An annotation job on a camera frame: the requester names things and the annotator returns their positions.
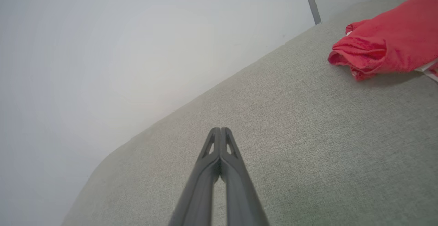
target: crumpled red fabric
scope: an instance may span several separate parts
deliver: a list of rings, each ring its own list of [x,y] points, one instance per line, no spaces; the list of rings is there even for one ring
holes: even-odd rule
[[[438,0],[407,0],[352,31],[333,45],[328,61],[350,66],[357,81],[379,73],[404,73],[438,58]],[[438,64],[430,69],[438,69]]]

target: gray carpet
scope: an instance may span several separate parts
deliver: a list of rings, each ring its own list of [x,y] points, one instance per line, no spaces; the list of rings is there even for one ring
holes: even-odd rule
[[[438,85],[420,73],[355,82],[327,62],[355,5],[160,120],[97,167],[65,226],[165,225],[209,130],[233,131],[271,225],[438,223]],[[226,224],[215,185],[213,224]]]

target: gray vertical strip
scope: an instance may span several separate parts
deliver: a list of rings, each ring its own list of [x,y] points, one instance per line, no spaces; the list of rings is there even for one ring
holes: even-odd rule
[[[312,11],[313,20],[315,20],[315,24],[321,23],[321,17],[319,17],[318,7],[316,6],[315,0],[308,0],[310,10]]]

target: red towel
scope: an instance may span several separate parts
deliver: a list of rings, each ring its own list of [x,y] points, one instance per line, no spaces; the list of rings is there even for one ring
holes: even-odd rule
[[[407,0],[371,20],[350,24],[349,31],[333,45],[331,64],[350,66],[357,81],[410,72],[438,58],[438,0]]]

